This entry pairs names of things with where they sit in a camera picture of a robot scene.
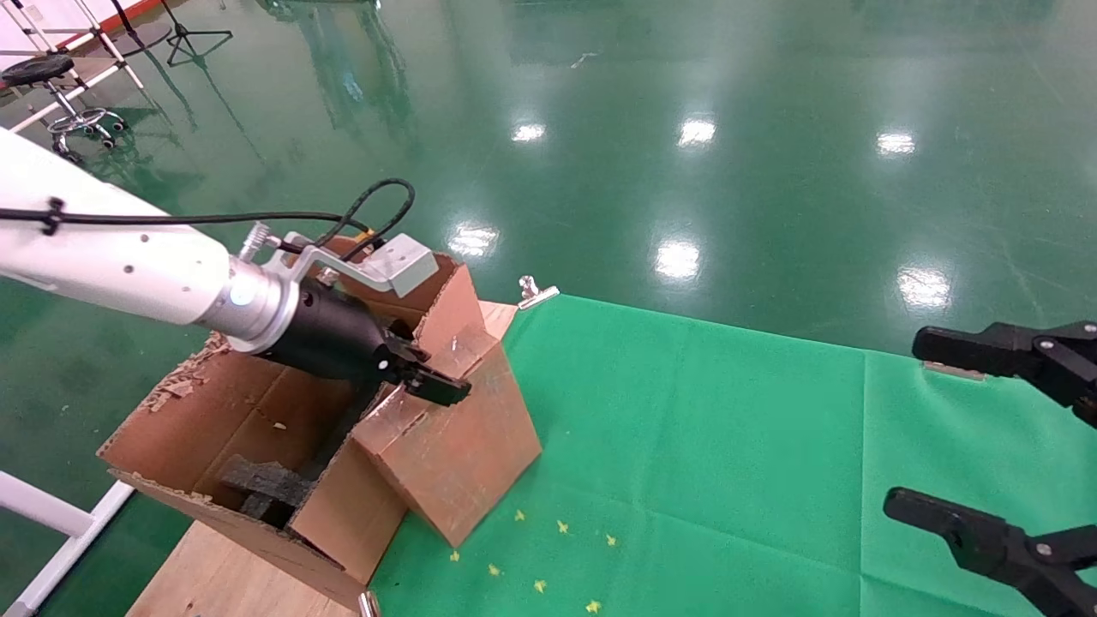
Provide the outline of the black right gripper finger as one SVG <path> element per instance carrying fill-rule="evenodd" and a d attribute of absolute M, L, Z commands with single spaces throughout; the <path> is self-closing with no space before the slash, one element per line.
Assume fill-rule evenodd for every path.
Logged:
<path fill-rule="evenodd" d="M 1096 614 L 1096 588 L 1081 577 L 1096 562 L 1093 524 L 1031 536 L 999 516 L 908 487 L 891 487 L 883 512 L 940 536 L 957 566 L 1017 590 L 1043 616 Z"/>
<path fill-rule="evenodd" d="M 925 326 L 916 359 L 976 374 L 1022 379 L 1089 427 L 1096 427 L 1096 324 L 1074 321 L 1034 329 L 995 321 L 982 332 Z"/>

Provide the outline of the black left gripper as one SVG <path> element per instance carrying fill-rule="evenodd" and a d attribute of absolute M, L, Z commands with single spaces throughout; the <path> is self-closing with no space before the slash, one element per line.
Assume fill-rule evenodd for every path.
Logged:
<path fill-rule="evenodd" d="M 387 329 L 359 298 L 315 279 L 301 282 L 286 329 L 260 358 L 323 379 L 402 382 L 415 399 L 446 407 L 471 393 L 466 379 L 414 362 L 428 361 L 430 354 L 416 343 L 407 319 L 393 319 Z"/>

